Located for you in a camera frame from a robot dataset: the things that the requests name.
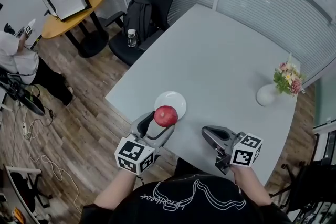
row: green leaves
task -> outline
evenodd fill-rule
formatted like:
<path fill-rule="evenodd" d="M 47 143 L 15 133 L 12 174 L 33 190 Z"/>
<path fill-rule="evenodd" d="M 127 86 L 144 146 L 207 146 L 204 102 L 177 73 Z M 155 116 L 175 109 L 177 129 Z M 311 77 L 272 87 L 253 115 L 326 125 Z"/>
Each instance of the green leaves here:
<path fill-rule="evenodd" d="M 280 73 L 278 69 L 275 70 L 274 73 L 274 79 L 273 81 L 277 84 L 277 89 L 279 90 L 280 93 L 286 93 L 286 94 L 291 94 L 290 93 L 290 85 L 286 78 Z"/>

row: flowers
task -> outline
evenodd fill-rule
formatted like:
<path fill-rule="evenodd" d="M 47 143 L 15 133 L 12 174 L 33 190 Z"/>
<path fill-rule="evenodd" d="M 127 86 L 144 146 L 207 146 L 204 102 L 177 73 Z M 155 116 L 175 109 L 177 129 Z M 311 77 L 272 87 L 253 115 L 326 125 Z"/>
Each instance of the flowers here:
<path fill-rule="evenodd" d="M 291 54 L 286 62 L 280 64 L 279 68 L 275 69 L 273 81 L 277 84 L 280 93 L 298 94 L 300 91 L 304 93 L 302 82 L 304 77 L 298 71 L 296 65 L 290 63 Z"/>

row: white shirt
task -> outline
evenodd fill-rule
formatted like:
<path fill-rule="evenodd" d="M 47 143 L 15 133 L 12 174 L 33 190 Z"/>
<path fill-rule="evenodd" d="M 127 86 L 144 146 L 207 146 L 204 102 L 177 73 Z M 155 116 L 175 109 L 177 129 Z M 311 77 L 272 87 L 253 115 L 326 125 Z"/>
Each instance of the white shirt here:
<path fill-rule="evenodd" d="M 38 55 L 26 47 L 17 52 L 18 47 L 18 38 L 0 31 L 0 66 L 8 73 L 19 73 L 23 83 L 31 84 L 38 67 Z"/>

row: white plate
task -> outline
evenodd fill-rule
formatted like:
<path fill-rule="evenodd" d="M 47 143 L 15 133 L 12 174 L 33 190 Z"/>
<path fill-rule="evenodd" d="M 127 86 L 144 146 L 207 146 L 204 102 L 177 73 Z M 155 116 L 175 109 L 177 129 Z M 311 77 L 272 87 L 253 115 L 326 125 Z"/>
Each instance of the white plate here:
<path fill-rule="evenodd" d="M 172 106 L 177 111 L 178 119 L 182 118 L 187 110 L 187 102 L 178 92 L 169 91 L 161 93 L 155 101 L 154 108 L 157 110 L 163 105 Z"/>

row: black t-shirt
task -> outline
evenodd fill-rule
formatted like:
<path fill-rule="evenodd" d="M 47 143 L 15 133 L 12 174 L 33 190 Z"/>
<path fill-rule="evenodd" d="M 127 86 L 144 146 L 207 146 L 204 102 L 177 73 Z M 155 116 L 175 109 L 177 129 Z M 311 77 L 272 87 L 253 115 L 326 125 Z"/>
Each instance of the black t-shirt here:
<path fill-rule="evenodd" d="M 80 223 L 291 223 L 274 204 L 258 207 L 233 182 L 187 175 L 137 188 L 114 210 L 84 206 Z"/>

